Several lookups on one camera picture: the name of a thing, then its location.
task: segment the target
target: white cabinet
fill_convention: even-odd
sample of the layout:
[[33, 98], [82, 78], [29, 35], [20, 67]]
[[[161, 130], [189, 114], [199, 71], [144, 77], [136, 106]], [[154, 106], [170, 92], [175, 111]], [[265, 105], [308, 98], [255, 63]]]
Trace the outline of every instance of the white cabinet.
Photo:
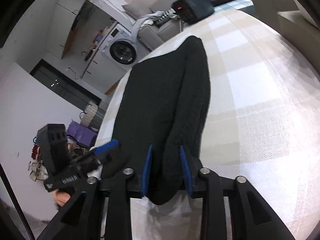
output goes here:
[[56, 4], [45, 49], [58, 58], [62, 58], [63, 50], [76, 15]]
[[78, 14], [85, 0], [59, 0], [58, 4], [74, 14]]
[[125, 74], [126, 71], [113, 59], [98, 51], [82, 80], [106, 93]]

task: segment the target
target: folded dark sweater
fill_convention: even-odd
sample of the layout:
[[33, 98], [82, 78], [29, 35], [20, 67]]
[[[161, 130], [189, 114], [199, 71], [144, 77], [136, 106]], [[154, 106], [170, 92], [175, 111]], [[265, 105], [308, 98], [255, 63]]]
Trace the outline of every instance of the folded dark sweater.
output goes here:
[[177, 50], [133, 67], [112, 138], [133, 168], [144, 165], [152, 145], [147, 197], [154, 204], [170, 200], [183, 184], [180, 147], [199, 156], [209, 100], [207, 57], [195, 36]]

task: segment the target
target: upper cabinet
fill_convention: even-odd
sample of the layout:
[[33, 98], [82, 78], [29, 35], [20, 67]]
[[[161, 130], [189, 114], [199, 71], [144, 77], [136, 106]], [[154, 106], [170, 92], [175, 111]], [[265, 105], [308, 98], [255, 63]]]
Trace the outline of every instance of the upper cabinet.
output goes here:
[[85, 0], [59, 0], [55, 6], [45, 49], [61, 59], [71, 27]]

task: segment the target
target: tablecloth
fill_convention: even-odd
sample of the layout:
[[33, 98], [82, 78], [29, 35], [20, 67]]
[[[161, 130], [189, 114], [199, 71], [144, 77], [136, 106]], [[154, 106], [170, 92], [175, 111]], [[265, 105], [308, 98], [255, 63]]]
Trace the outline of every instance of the tablecloth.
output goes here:
[[[319, 75], [279, 33], [241, 11], [210, 16], [147, 58], [176, 49], [189, 35], [203, 40], [211, 79], [204, 167], [247, 177], [294, 237], [306, 239], [320, 219]], [[97, 146], [111, 139], [129, 75], [110, 102]], [[131, 199], [133, 239], [199, 239], [201, 204], [183, 192], [162, 206]]]

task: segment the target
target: washing machine door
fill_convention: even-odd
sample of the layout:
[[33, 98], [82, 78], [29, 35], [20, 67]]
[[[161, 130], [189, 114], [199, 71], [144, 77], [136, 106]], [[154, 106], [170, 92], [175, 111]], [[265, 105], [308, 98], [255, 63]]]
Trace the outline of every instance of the washing machine door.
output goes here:
[[135, 48], [127, 41], [116, 41], [110, 46], [113, 59], [123, 65], [132, 64], [137, 58]]

